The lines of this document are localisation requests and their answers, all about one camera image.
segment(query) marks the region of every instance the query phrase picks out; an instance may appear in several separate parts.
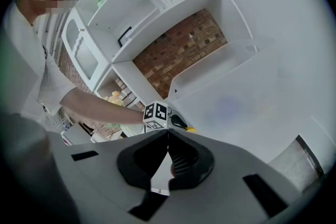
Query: white wall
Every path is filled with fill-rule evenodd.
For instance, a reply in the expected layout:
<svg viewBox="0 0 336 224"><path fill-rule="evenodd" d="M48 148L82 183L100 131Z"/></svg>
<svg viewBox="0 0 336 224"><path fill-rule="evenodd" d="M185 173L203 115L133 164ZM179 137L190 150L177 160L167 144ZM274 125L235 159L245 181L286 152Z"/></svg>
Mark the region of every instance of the white wall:
<svg viewBox="0 0 336 224"><path fill-rule="evenodd" d="M335 21L326 0L234 0L255 38L277 42L280 71L295 79L312 102L312 117L319 134L307 130L301 136L330 167L336 145L336 34Z"/></svg>

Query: white floor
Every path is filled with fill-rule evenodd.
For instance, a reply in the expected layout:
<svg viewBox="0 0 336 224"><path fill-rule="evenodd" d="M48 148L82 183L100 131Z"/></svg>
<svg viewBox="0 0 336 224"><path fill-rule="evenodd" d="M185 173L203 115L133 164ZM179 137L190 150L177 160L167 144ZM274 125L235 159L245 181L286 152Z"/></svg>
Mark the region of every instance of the white floor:
<svg viewBox="0 0 336 224"><path fill-rule="evenodd" d="M269 165L287 177L300 191L318 178L313 162L296 140Z"/></svg>

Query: small green object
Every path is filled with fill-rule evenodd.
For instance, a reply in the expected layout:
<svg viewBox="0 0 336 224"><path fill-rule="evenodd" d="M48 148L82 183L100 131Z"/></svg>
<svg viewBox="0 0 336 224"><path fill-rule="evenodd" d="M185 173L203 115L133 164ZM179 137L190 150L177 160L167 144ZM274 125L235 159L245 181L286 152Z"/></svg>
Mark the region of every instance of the small green object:
<svg viewBox="0 0 336 224"><path fill-rule="evenodd" d="M103 3L104 3L104 0L98 0L97 6L100 8Z"/></svg>

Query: black picture frame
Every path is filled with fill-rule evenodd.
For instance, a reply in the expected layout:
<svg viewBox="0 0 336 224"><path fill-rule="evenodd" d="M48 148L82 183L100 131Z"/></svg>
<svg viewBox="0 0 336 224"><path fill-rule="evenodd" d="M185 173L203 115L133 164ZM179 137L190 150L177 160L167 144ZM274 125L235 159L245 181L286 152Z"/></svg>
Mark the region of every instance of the black picture frame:
<svg viewBox="0 0 336 224"><path fill-rule="evenodd" d="M127 34L127 32L129 31L129 30L131 30L132 29L132 26L130 26L122 35L121 35L121 37L118 39L118 43L119 43L119 45L120 45L120 47L122 47L123 46L123 43L121 43L121 39Z"/></svg>

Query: yellow toy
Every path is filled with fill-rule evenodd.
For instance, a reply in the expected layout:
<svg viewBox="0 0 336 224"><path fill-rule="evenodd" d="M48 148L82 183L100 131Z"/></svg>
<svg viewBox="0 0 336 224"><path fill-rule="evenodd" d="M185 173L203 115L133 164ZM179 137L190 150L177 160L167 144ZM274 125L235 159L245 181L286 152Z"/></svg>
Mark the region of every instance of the yellow toy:
<svg viewBox="0 0 336 224"><path fill-rule="evenodd" d="M110 102L112 104L123 106L124 102L121 99L119 99L119 96L120 96L120 92L114 91L112 93L111 97L105 97L104 100L106 100L106 101L108 101L108 102Z"/></svg>

